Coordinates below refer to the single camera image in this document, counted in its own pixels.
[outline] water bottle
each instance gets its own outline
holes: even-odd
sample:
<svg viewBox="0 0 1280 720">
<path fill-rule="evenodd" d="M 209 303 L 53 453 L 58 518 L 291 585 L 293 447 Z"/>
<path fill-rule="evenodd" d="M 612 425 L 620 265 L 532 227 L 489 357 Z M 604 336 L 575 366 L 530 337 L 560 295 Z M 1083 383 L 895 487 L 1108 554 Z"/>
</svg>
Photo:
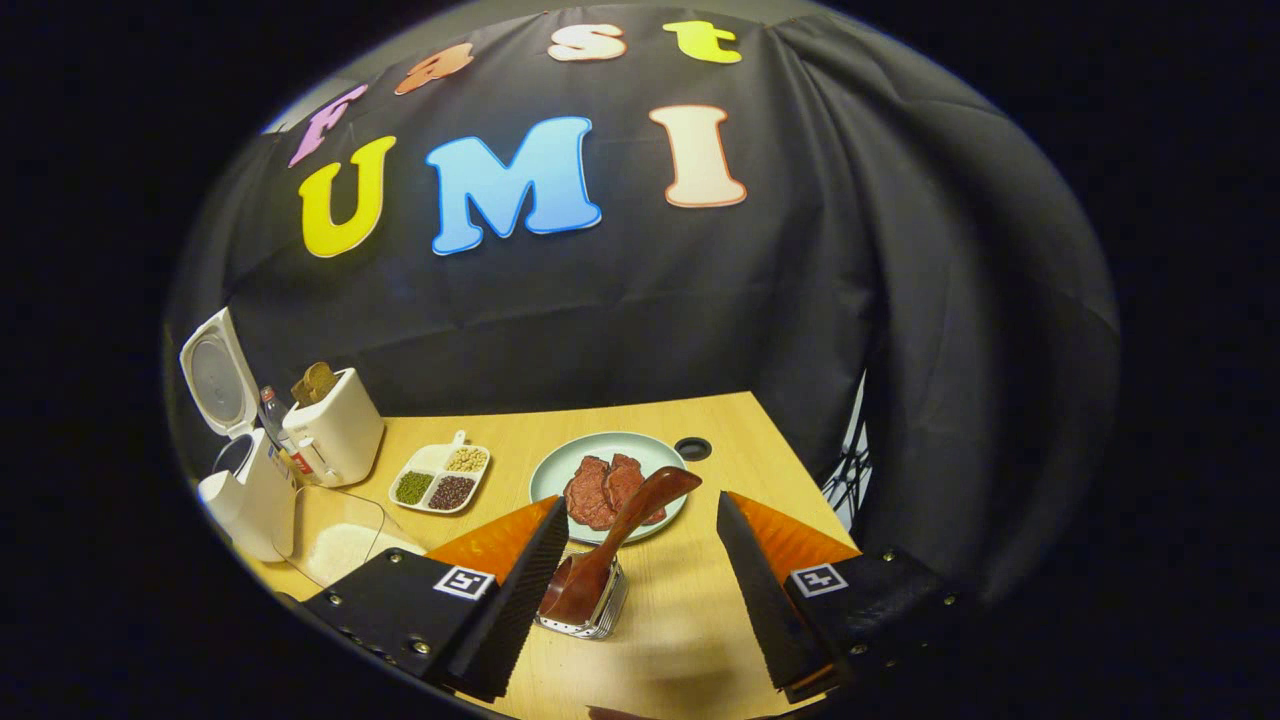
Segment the water bottle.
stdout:
<svg viewBox="0 0 1280 720">
<path fill-rule="evenodd" d="M 262 406 L 259 409 L 259 415 L 262 418 L 262 427 L 266 428 L 266 437 L 271 438 L 273 445 L 293 459 L 293 465 L 303 478 L 314 479 L 315 471 L 302 459 L 302 454 L 289 439 L 289 433 L 284 432 L 284 415 L 288 414 L 289 409 L 275 397 L 275 388 L 271 386 L 264 387 L 261 395 Z"/>
</svg>

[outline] meat slice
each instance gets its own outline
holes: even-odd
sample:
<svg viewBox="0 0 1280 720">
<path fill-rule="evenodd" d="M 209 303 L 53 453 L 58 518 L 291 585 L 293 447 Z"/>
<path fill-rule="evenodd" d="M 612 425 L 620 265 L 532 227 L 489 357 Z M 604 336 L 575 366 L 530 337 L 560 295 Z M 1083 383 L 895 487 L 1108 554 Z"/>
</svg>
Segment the meat slice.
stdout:
<svg viewBox="0 0 1280 720">
<path fill-rule="evenodd" d="M 564 505 L 570 518 L 593 530 L 609 529 L 618 516 L 604 496 L 608 471 L 608 462 L 588 455 L 573 473 L 573 479 L 564 486 Z"/>
<path fill-rule="evenodd" d="M 644 475 L 640 473 L 640 462 L 634 457 L 627 457 L 626 455 L 616 454 L 613 456 L 613 464 L 609 466 L 609 474 L 604 479 L 604 497 L 609 503 L 609 507 L 614 512 L 622 510 L 631 496 L 636 493 L 640 486 L 644 483 Z M 654 523 L 660 523 L 667 518 L 667 509 L 659 507 L 657 512 L 649 516 L 644 521 L 645 525 L 653 525 Z"/>
</svg>

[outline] open lid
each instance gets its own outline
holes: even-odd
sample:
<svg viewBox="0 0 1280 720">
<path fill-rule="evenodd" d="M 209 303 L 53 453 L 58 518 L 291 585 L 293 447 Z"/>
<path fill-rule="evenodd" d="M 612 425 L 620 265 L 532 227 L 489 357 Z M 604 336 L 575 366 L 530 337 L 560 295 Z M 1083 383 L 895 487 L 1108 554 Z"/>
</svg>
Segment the open lid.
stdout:
<svg viewBox="0 0 1280 720">
<path fill-rule="evenodd" d="M 215 433 L 237 437 L 253 429 L 257 383 L 236 338 L 229 309 L 196 328 L 178 361 L 196 407 Z"/>
</svg>

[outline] light green plate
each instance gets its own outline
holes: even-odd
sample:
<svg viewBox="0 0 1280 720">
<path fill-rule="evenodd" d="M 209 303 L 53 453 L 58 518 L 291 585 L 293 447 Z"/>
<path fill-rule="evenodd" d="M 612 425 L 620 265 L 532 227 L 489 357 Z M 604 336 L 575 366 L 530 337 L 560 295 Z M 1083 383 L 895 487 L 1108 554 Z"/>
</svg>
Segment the light green plate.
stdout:
<svg viewBox="0 0 1280 720">
<path fill-rule="evenodd" d="M 582 457 L 594 455 L 605 462 L 611 462 L 614 452 L 621 452 L 639 460 L 640 473 L 646 478 L 654 470 L 666 465 L 685 470 L 689 469 L 685 465 L 685 459 L 678 452 L 657 438 L 639 433 L 595 433 L 572 439 L 544 457 L 534 470 L 534 477 L 529 480 L 529 500 L 538 502 L 544 497 L 561 495 L 564 492 L 564 486 L 573 479 L 573 473 L 582 464 Z M 646 538 L 666 528 L 668 523 L 676 519 L 676 514 L 685 506 L 685 500 L 689 496 L 685 495 L 668 502 L 666 519 L 654 525 L 640 525 L 625 543 Z M 604 536 L 607 534 L 609 534 L 608 530 L 593 530 L 586 525 L 579 524 L 572 518 L 568 519 L 570 539 L 588 544 L 599 544 L 604 542 Z"/>
</svg>

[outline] letter m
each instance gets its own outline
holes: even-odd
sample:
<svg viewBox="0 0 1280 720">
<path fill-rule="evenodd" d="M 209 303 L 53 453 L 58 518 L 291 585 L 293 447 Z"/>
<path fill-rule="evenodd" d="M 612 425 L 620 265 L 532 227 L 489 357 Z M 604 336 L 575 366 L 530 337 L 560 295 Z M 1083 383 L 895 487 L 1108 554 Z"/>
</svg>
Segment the letter m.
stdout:
<svg viewBox="0 0 1280 720">
<path fill-rule="evenodd" d="M 440 234 L 431 241 L 431 250 L 451 255 L 484 240 L 484 231 L 471 222 L 467 201 L 499 237 L 509 237 L 530 187 L 534 209 L 525 218 L 529 232 L 547 234 L 599 223 L 600 209 L 588 200 L 582 178 L 582 137 L 590 129 L 586 118 L 543 120 L 525 135 L 511 165 L 503 165 L 476 137 L 445 142 L 429 152 L 426 164 L 440 174 Z"/>
</svg>

